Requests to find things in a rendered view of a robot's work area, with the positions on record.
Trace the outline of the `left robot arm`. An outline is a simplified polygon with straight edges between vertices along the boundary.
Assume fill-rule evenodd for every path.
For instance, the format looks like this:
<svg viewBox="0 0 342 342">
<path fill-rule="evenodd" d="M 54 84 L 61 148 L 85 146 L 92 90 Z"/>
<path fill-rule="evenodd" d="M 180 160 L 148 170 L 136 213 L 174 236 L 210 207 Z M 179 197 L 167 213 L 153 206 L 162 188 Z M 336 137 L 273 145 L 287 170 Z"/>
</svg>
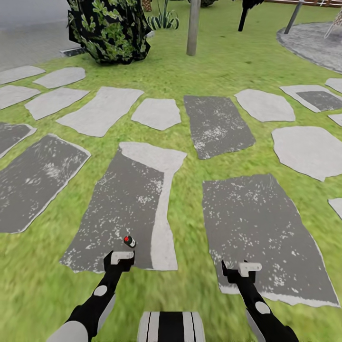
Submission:
<svg viewBox="0 0 342 342">
<path fill-rule="evenodd" d="M 111 251 L 104 260 L 106 274 L 92 296 L 77 305 L 65 322 L 46 342 L 91 342 L 114 308 L 116 285 L 123 271 L 134 264 L 133 251 Z"/>
</svg>

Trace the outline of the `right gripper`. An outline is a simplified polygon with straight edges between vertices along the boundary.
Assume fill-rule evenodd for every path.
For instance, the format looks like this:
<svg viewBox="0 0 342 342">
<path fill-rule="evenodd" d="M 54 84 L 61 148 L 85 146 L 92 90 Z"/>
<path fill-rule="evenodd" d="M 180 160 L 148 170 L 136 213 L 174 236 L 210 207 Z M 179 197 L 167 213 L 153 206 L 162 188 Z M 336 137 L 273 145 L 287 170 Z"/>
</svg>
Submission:
<svg viewBox="0 0 342 342">
<path fill-rule="evenodd" d="M 222 261 L 223 275 L 228 276 L 228 282 L 230 284 L 237 284 L 239 290 L 242 290 L 246 286 L 254 286 L 255 272 L 251 271 L 248 277 L 242 277 L 237 270 L 228 269 L 225 263 Z"/>
</svg>

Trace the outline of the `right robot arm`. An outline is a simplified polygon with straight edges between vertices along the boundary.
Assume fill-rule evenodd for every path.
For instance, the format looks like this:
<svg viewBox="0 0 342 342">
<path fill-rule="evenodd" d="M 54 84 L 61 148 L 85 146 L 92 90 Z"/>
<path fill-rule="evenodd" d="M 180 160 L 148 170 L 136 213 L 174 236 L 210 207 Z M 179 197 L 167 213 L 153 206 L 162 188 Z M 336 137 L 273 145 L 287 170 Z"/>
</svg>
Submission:
<svg viewBox="0 0 342 342">
<path fill-rule="evenodd" d="M 284 326 L 256 290 L 255 273 L 262 266 L 257 262 L 240 262 L 240 270 L 228 269 L 222 261 L 223 275 L 230 284 L 237 284 L 246 305 L 247 322 L 259 342 L 299 342 L 290 326 Z"/>
</svg>

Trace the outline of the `robot trunk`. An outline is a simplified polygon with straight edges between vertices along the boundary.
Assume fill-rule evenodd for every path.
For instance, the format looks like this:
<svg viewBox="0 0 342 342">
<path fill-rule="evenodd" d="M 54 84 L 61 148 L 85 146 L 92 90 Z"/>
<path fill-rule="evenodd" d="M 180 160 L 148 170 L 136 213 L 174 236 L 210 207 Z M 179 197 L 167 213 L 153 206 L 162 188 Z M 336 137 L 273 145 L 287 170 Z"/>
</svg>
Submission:
<svg viewBox="0 0 342 342">
<path fill-rule="evenodd" d="M 144 312 L 136 342 L 206 342 L 198 312 Z"/>
</svg>

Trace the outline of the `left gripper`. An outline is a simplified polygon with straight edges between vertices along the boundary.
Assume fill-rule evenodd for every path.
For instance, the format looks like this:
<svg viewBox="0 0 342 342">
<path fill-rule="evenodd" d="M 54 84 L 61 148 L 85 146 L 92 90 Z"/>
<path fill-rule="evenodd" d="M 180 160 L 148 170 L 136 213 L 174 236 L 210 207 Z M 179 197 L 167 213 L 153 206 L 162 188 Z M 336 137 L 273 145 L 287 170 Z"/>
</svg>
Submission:
<svg viewBox="0 0 342 342">
<path fill-rule="evenodd" d="M 131 265 L 134 264 L 134 257 L 131 259 L 121 259 L 117 265 L 111 265 L 111 255 L 114 251 L 112 250 L 104 260 L 104 270 L 106 274 L 109 272 L 114 272 L 118 278 L 120 278 L 123 271 L 130 271 Z"/>
</svg>

